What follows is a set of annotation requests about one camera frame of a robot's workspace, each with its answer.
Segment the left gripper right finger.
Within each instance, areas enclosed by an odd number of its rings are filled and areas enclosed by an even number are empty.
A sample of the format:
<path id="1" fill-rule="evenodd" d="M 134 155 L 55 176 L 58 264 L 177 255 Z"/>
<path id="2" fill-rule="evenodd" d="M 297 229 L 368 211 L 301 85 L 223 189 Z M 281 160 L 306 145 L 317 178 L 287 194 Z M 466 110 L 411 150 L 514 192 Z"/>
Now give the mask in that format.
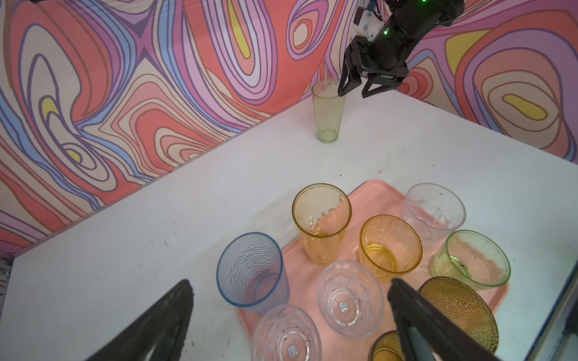
<path id="1" fill-rule="evenodd" d="M 403 279 L 391 282 L 388 301 L 406 360 L 497 359 Z"/>

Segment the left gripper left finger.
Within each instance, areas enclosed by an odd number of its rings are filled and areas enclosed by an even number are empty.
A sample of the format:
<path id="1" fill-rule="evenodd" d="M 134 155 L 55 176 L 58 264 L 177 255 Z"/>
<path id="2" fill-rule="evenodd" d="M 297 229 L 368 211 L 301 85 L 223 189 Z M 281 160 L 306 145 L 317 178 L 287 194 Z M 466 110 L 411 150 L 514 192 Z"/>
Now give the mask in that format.
<path id="1" fill-rule="evenodd" d="M 191 314 L 194 291 L 179 281 L 90 360 L 179 360 Z"/>

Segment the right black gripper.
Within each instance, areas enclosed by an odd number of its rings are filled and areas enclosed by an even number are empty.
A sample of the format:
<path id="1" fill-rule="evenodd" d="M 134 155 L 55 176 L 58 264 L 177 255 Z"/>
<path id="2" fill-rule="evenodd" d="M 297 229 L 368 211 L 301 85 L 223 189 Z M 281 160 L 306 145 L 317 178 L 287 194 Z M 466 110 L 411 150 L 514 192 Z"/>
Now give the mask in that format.
<path id="1" fill-rule="evenodd" d="M 339 97 L 359 87 L 363 77 L 367 78 L 363 99 L 397 90 L 409 75 L 405 51 L 411 42 L 394 18 L 385 23 L 373 42 L 355 36 L 344 54 Z"/>

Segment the brown glass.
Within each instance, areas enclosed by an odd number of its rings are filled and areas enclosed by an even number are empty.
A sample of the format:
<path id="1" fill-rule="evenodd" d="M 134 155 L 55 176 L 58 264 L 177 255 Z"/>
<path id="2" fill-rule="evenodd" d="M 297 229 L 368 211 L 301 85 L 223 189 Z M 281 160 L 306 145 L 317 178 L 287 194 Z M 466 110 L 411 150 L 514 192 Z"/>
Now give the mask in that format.
<path id="1" fill-rule="evenodd" d="M 382 334 L 372 344 L 368 361 L 405 361 L 397 331 Z"/>

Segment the olive glass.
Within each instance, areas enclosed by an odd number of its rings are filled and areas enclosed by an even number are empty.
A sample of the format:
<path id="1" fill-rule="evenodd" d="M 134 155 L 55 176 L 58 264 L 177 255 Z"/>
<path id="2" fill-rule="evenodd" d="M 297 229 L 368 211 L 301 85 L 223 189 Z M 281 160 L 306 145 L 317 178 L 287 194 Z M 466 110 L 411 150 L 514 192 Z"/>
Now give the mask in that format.
<path id="1" fill-rule="evenodd" d="M 491 309 L 475 290 L 457 279 L 439 276 L 424 282 L 418 292 L 474 341 L 490 353 L 496 352 L 497 323 Z"/>

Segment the clear glass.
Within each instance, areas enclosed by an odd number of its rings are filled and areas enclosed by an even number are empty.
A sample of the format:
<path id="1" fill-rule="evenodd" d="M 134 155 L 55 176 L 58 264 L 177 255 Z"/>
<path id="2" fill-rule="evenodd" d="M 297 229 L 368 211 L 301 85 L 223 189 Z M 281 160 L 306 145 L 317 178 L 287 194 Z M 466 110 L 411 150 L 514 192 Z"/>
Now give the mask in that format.
<path id="1" fill-rule="evenodd" d="M 360 263 L 340 260 L 319 278 L 317 303 L 323 319 L 338 334 L 360 339 L 382 322 L 385 297 L 372 272 Z"/>
<path id="2" fill-rule="evenodd" d="M 450 189 L 434 183 L 419 183 L 405 195 L 400 218 L 422 240 L 438 242 L 462 227 L 467 218 L 464 203 Z"/>
<path id="3" fill-rule="evenodd" d="M 272 308 L 254 331 L 251 360 L 322 360 L 322 341 L 314 320 L 296 305 Z"/>

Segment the light green glass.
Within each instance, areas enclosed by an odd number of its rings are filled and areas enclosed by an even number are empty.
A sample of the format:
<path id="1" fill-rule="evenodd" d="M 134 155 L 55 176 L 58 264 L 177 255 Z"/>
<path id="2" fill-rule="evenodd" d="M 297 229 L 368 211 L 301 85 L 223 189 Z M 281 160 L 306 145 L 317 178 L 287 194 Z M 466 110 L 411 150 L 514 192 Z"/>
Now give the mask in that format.
<path id="1" fill-rule="evenodd" d="M 474 290 L 504 286 L 511 275 L 504 251 L 489 237 L 472 230 L 450 234 L 430 269 L 434 277 L 454 278 Z"/>

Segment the amber glass row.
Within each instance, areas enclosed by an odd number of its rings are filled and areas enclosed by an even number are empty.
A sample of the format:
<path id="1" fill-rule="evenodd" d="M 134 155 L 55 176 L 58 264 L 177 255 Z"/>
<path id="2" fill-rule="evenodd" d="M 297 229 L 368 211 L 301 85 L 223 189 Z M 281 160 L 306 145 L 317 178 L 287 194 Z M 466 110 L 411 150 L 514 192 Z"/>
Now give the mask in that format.
<path id="1" fill-rule="evenodd" d="M 400 218 L 380 214 L 361 227 L 358 260 L 381 284 L 412 272 L 422 257 L 420 237 Z"/>

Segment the blue tinted glass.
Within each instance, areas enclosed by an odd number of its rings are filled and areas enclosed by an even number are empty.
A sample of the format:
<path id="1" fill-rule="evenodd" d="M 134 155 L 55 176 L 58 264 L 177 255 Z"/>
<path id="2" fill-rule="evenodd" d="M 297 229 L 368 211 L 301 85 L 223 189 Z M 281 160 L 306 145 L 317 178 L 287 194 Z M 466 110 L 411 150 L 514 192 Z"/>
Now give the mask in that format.
<path id="1" fill-rule="evenodd" d="M 216 283 L 230 305 L 260 316 L 289 303 L 291 289 L 278 243 L 265 233 L 245 233 L 218 260 Z"/>

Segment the pink plastic tray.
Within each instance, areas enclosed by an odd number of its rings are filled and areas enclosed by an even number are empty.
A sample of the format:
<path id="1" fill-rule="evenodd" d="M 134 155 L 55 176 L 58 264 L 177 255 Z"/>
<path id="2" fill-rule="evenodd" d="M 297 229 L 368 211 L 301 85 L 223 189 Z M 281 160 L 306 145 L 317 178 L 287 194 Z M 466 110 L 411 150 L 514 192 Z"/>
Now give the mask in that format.
<path id="1" fill-rule="evenodd" d="M 369 180 L 352 191 L 349 199 L 352 219 L 338 259 L 356 262 L 363 224 L 379 214 L 399 216 L 405 195 L 383 180 Z M 373 334 L 360 339 L 339 335 L 323 319 L 317 304 L 317 285 L 325 268 L 309 260 L 298 236 L 285 242 L 281 252 L 291 290 L 289 303 L 302 308 L 315 322 L 321 337 L 323 360 L 366 360 L 374 341 L 382 334 L 396 330 L 391 306 L 385 301 L 382 323 Z"/>

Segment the yellow green glass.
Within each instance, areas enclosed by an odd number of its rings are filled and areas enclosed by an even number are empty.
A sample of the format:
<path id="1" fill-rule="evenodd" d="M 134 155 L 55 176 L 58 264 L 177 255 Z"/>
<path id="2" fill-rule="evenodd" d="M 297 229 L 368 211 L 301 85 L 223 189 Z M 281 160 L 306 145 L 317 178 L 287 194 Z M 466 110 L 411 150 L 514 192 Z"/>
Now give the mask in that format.
<path id="1" fill-rule="evenodd" d="M 334 185 L 310 184 L 295 196 L 291 214 L 307 257 L 319 266 L 335 262 L 352 219 L 349 197 Z"/>

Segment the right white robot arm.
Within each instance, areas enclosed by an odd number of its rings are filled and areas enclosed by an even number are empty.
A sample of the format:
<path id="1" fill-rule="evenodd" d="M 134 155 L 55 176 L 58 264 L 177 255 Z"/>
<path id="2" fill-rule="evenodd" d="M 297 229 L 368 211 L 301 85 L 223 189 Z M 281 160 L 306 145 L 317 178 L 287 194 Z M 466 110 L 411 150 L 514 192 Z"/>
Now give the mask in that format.
<path id="1" fill-rule="evenodd" d="M 352 38 L 343 57 L 338 95 L 367 82 L 362 97 L 396 90 L 409 75 L 406 61 L 417 44 L 438 26 L 451 26 L 465 11 L 463 1 L 386 1 L 387 21 L 377 11 L 378 2 L 359 7 L 354 24 L 361 34 Z"/>

